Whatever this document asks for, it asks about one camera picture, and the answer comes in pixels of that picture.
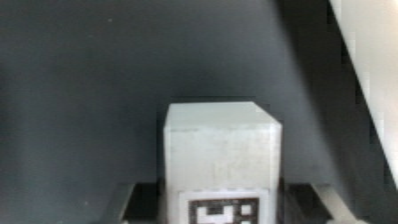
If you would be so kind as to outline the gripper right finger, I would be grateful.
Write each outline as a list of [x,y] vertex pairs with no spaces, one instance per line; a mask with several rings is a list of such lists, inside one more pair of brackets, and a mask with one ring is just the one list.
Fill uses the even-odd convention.
[[331,186],[328,184],[312,184],[310,187],[331,217],[326,224],[353,224],[355,216]]

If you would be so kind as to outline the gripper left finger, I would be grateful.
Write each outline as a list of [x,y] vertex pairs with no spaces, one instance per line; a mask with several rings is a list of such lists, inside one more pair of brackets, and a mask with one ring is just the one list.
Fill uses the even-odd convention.
[[122,183],[115,187],[104,213],[104,224],[129,224],[127,207],[131,202],[132,190],[134,185],[131,183]]

